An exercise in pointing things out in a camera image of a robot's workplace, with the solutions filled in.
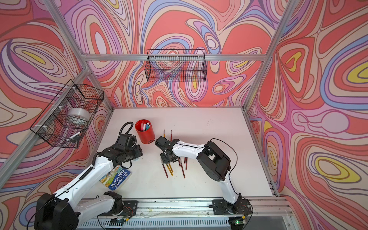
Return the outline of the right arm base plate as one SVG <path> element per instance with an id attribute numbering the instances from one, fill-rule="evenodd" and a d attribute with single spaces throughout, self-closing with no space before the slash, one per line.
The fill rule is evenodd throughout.
<path id="1" fill-rule="evenodd" d="M 214 199 L 209 208 L 213 209 L 214 215 L 250 215 L 252 208 L 248 200 L 241 199 L 235 204 L 228 203 L 224 199 Z"/>

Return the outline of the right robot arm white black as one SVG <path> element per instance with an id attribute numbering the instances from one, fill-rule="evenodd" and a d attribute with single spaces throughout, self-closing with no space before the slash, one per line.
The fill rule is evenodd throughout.
<path id="1" fill-rule="evenodd" d="M 154 143 L 162 151 L 160 157 L 164 164 L 174 163 L 180 158 L 196 159 L 207 176 L 220 184 L 224 205 L 218 208 L 231 214 L 238 212 L 242 198 L 231 183 L 231 159 L 214 142 L 195 145 L 178 139 L 169 141 L 161 136 Z"/>

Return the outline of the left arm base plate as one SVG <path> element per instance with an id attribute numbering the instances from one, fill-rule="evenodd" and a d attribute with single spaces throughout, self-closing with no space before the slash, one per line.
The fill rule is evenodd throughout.
<path id="1" fill-rule="evenodd" d="M 138 207 L 137 200 L 123 200 L 122 204 L 114 204 L 111 211 L 102 213 L 98 217 L 112 217 L 112 216 L 122 216 L 122 217 L 133 217 L 136 215 Z"/>

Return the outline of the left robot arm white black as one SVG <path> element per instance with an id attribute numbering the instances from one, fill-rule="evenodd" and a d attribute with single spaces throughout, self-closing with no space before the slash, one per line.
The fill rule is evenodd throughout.
<path id="1" fill-rule="evenodd" d="M 34 215 L 36 230 L 75 230 L 83 223 L 107 213 L 126 220 L 136 215 L 131 205 L 125 205 L 121 195 L 108 191 L 102 196 L 79 205 L 81 199 L 103 176 L 122 163 L 143 155 L 140 145 L 130 149 L 106 148 L 96 153 L 93 163 L 63 188 L 45 193 L 37 201 Z"/>

